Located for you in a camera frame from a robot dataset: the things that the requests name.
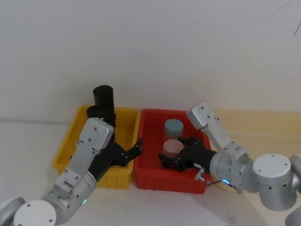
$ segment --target cylindrical robot joint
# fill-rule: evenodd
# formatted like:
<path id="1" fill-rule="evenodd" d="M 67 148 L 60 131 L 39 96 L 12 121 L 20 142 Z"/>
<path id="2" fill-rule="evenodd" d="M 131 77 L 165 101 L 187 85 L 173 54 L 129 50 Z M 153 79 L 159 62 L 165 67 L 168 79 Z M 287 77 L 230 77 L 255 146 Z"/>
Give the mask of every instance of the cylindrical robot joint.
<path id="1" fill-rule="evenodd" d="M 73 214 L 87 201 L 87 198 L 95 190 L 97 182 L 90 172 L 76 185 L 69 199 L 64 200 L 50 191 L 43 200 L 49 202 L 56 210 L 56 225 L 67 222 Z"/>
<path id="2" fill-rule="evenodd" d="M 248 164 L 232 165 L 231 158 L 220 153 L 215 154 L 210 163 L 210 174 L 221 181 L 227 181 L 235 189 L 257 192 L 252 161 Z"/>
<path id="3" fill-rule="evenodd" d="M 288 158 L 280 154 L 267 154 L 253 164 L 255 180 L 262 204 L 275 211 L 291 208 L 297 199 L 292 192 L 293 173 Z"/>

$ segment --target robotic hand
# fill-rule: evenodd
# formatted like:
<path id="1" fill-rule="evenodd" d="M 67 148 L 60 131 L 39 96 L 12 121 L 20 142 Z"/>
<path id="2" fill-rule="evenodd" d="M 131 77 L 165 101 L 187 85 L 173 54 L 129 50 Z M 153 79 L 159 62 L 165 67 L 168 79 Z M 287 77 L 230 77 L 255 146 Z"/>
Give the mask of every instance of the robotic hand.
<path id="1" fill-rule="evenodd" d="M 54 226 L 67 222 L 87 201 L 97 182 L 113 165 L 126 166 L 142 153 L 142 140 L 128 151 L 109 142 L 114 128 L 89 118 L 76 142 L 69 165 L 42 199 L 12 198 L 0 203 L 0 226 Z"/>
<path id="2" fill-rule="evenodd" d="M 187 146 L 176 159 L 159 155 L 164 167 L 180 171 L 198 167 L 196 179 L 205 181 L 202 174 L 206 171 L 236 189 L 237 193 L 242 190 L 259 192 L 262 204 L 270 210 L 284 211 L 295 204 L 297 191 L 301 192 L 301 155 L 288 159 L 271 153 L 253 161 L 245 148 L 231 140 L 207 102 L 186 113 L 193 126 L 207 134 L 218 152 L 206 150 L 200 141 L 190 138 L 182 142 Z M 285 219 L 285 225 L 301 225 L 301 207 Z"/>

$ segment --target cylindrical container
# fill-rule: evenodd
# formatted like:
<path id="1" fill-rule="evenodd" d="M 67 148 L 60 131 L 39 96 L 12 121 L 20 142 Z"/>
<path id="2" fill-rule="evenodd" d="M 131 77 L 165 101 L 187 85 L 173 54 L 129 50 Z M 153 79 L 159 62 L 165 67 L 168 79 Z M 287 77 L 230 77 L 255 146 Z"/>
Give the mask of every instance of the cylindrical container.
<path id="1" fill-rule="evenodd" d="M 108 85 L 96 87 L 93 90 L 95 105 L 106 109 L 109 115 L 115 113 L 114 111 L 114 94 L 113 88 Z"/>
<path id="2" fill-rule="evenodd" d="M 163 144 L 163 154 L 168 157 L 176 158 L 184 145 L 178 140 L 167 140 Z"/>
<path id="3" fill-rule="evenodd" d="M 292 192 L 293 173 L 288 158 L 280 154 L 267 154 L 253 164 L 262 204 L 275 211 L 291 208 L 297 199 Z"/>
<path id="4" fill-rule="evenodd" d="M 113 135 L 110 141 L 115 139 L 116 114 L 109 114 L 107 109 L 101 106 L 94 105 L 87 109 L 87 118 L 100 118 L 114 128 Z"/>
<path id="5" fill-rule="evenodd" d="M 184 125 L 180 120 L 169 119 L 164 126 L 164 141 L 177 140 L 183 134 Z"/>

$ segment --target table surface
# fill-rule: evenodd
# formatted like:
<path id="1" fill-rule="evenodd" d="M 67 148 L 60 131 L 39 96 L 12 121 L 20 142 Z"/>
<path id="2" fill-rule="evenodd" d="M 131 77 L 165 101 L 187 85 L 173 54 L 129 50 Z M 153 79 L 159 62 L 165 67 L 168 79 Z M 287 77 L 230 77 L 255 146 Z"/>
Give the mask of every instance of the table surface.
<path id="1" fill-rule="evenodd" d="M 0 202 L 21 196 L 40 199 L 52 188 L 58 174 L 52 159 L 67 125 L 0 122 Z M 278 226 L 295 208 L 274 212 L 258 194 L 238 195 L 211 186 L 205 194 L 183 194 L 98 188 L 65 226 Z"/>

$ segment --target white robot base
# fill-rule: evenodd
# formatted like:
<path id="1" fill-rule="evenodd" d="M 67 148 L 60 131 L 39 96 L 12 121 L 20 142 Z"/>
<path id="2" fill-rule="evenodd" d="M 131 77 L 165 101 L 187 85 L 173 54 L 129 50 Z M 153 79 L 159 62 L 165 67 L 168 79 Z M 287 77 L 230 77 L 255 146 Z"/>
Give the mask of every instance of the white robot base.
<path id="1" fill-rule="evenodd" d="M 55 222 L 55 208 L 47 201 L 34 200 L 18 209 L 13 226 L 54 226 Z"/>

